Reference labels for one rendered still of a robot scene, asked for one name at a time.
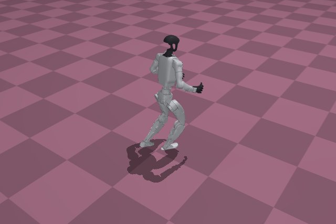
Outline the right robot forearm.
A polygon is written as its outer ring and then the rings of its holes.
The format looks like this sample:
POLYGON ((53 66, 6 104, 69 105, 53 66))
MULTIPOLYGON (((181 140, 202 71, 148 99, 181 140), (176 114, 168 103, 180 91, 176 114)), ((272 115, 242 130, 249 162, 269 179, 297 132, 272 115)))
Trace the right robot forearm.
POLYGON ((194 88, 192 86, 189 86, 188 84, 186 84, 184 81, 181 82, 181 86, 183 87, 183 91, 187 91, 187 92, 196 92, 197 88, 194 88))

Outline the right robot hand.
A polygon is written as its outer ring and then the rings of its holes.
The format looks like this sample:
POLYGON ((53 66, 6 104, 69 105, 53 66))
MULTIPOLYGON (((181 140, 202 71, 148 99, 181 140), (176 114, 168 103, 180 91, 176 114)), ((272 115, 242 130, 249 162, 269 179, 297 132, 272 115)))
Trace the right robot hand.
POLYGON ((193 86, 194 88, 197 88, 196 92, 197 93, 201 93, 202 89, 203 89, 203 85, 202 83, 199 86, 193 86))

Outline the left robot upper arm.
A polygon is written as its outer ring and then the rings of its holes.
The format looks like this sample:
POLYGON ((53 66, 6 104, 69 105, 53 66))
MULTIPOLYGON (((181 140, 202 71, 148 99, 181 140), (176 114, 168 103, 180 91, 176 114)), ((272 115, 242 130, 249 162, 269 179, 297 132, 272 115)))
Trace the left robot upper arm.
POLYGON ((156 55, 156 58, 155 58, 155 60, 153 61, 152 66, 150 67, 150 71, 151 71, 153 74, 156 74, 156 73, 158 72, 157 67, 158 67, 158 64, 159 64, 159 56, 160 56, 160 54, 157 54, 157 55, 156 55))

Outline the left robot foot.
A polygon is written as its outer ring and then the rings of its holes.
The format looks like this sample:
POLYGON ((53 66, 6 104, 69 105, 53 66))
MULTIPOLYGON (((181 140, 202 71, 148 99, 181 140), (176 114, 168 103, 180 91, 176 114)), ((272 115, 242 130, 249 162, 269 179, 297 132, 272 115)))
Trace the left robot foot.
POLYGON ((146 147, 146 146, 153 146, 154 145, 154 142, 149 141, 148 143, 146 143, 145 141, 142 141, 140 143, 140 147, 146 147))

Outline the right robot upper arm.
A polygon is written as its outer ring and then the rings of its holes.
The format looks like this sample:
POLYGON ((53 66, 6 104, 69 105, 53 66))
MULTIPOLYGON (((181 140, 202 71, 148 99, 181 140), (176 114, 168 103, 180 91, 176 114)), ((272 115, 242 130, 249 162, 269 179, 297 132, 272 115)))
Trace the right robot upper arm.
POLYGON ((173 59, 172 67, 175 70, 176 87, 178 89, 182 89, 183 87, 181 86, 181 82, 183 78, 183 73, 182 73, 183 63, 177 59, 173 59))

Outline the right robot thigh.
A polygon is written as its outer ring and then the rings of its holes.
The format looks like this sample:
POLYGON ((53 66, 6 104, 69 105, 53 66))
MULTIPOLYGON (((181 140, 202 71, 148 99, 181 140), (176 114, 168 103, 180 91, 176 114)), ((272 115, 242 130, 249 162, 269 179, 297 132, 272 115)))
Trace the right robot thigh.
POLYGON ((175 99, 174 100, 167 99, 165 104, 166 104, 166 107, 171 112, 173 112, 176 119, 178 120, 174 122, 174 128, 176 128, 179 124, 182 124, 184 126, 185 125, 185 113, 184 113, 184 109, 182 108, 182 106, 175 99))

